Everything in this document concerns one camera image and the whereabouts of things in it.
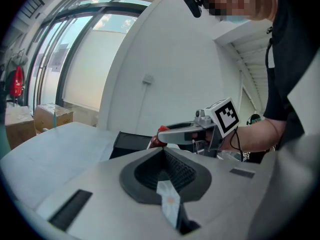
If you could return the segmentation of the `small red-capped bottle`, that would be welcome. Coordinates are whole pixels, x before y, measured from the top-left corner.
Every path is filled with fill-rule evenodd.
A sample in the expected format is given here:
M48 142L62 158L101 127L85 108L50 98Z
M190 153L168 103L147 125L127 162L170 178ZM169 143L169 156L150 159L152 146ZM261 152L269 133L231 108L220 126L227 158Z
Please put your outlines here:
M161 125L160 128L157 131L157 134L160 133L160 132L168 131L168 130L169 130L169 128L167 126ZM149 142L149 144L147 146L147 149L158 148L158 147L166 147L167 146L167 143L159 141L157 134L151 138L151 140L150 140L150 142Z

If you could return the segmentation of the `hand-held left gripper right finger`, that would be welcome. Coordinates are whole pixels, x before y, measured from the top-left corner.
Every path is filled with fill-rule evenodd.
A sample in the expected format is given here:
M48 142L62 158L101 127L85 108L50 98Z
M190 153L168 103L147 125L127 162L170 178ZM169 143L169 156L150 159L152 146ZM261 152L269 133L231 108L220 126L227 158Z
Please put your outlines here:
M256 164L210 158L177 148L172 151L206 167L212 180L200 200L184 205L188 217L200 228L186 235L166 229L164 240L248 240L254 215L270 183L274 152Z

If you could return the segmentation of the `taped brown cardboard box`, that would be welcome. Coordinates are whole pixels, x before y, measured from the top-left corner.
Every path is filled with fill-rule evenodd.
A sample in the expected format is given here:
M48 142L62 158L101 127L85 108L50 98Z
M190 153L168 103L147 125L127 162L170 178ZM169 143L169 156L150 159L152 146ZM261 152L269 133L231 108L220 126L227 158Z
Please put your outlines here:
M35 122L27 106L8 107L4 122L11 150L36 136Z

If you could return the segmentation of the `light blue face mask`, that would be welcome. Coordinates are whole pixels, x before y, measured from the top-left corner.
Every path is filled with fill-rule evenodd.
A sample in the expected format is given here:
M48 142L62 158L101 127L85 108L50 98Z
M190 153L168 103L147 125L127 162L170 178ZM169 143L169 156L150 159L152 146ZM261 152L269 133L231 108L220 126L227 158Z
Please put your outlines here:
M226 15L225 21L239 24L239 23L243 23L243 22L248 22L248 21L250 21L250 19L247 18L246 16L243 16L243 15Z

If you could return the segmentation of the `person's right forearm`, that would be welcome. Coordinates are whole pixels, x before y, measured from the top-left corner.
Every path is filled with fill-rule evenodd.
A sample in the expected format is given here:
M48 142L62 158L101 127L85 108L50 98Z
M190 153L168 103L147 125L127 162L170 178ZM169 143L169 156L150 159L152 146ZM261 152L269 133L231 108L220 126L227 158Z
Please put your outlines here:
M284 134L286 122L266 118L249 126L241 126L224 139L220 150L230 152L262 152L277 145Z

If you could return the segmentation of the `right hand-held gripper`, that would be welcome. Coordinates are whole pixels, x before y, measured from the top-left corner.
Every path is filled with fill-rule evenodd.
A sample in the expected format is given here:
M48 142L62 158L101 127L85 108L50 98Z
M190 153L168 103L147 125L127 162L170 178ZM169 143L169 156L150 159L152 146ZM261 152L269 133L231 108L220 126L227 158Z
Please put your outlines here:
M238 112L229 97L198 109L194 121L167 125L169 130L159 132L157 137L163 143L177 145L189 145L194 140L197 154L216 157L226 136L239 123Z

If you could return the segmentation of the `red bag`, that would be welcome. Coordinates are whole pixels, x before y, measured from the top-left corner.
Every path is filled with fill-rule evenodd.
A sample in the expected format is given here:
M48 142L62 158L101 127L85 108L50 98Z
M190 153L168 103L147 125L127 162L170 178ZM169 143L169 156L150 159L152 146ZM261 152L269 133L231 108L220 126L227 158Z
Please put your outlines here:
M12 72L12 79L10 84L10 95L15 97L20 97L23 92L24 85L24 71L21 66L17 66Z

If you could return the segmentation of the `black framed glass door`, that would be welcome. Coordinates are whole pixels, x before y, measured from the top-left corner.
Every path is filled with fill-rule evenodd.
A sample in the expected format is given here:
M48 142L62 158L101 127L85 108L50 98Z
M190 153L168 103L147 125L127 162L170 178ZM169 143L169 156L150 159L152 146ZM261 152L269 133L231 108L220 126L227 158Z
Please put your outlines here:
M50 0L26 54L22 103L97 114L116 53L154 0Z

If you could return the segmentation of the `black box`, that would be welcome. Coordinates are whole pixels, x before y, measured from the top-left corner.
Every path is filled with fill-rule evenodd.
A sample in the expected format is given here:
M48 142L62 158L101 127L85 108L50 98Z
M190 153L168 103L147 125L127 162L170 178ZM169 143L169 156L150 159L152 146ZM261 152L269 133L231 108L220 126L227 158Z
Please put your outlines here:
M111 160L141 150L145 150L148 147L151 139L151 136L120 131L113 144L113 150L109 159Z

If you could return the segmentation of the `person's black t-shirt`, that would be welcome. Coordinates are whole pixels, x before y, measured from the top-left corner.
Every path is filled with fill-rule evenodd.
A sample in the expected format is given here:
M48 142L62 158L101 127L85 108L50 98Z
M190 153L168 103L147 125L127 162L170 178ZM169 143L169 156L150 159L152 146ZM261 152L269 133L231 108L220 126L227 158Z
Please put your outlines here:
M274 67L267 68L268 99L264 117L284 121L285 129L276 145L301 137L304 130L288 100L320 47L320 30L313 22L320 0L277 0L271 43Z

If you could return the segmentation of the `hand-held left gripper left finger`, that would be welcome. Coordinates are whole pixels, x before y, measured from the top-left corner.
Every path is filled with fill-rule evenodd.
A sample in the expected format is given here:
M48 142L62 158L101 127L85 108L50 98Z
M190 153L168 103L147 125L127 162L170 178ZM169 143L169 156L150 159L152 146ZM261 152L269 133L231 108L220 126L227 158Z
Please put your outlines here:
M179 238L180 234L168 223L161 206L136 202L119 182L124 166L153 151L138 151L96 164L47 196L36 213L48 221L77 190L84 190L92 195L67 229L67 234L81 240Z

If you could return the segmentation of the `large brown cardboard box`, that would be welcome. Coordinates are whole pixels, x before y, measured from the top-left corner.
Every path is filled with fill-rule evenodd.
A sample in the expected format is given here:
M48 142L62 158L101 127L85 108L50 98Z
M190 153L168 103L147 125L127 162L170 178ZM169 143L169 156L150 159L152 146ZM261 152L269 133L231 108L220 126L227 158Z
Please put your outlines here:
M34 115L35 129L44 132L73 122L73 111L54 103L40 104L35 108Z

